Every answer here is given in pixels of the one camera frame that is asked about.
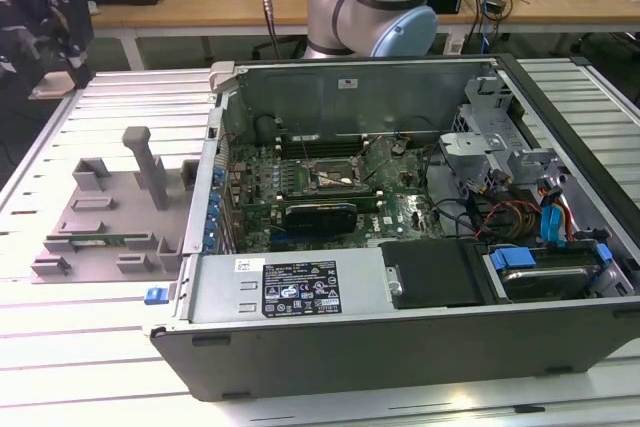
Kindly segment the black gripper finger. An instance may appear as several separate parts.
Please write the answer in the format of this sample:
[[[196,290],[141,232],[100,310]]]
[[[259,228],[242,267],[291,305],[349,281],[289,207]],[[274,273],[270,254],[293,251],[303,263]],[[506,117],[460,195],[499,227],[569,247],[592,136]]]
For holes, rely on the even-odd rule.
[[[67,57],[68,74],[78,89],[85,88],[92,79],[92,71],[86,64],[87,52],[81,51]]]

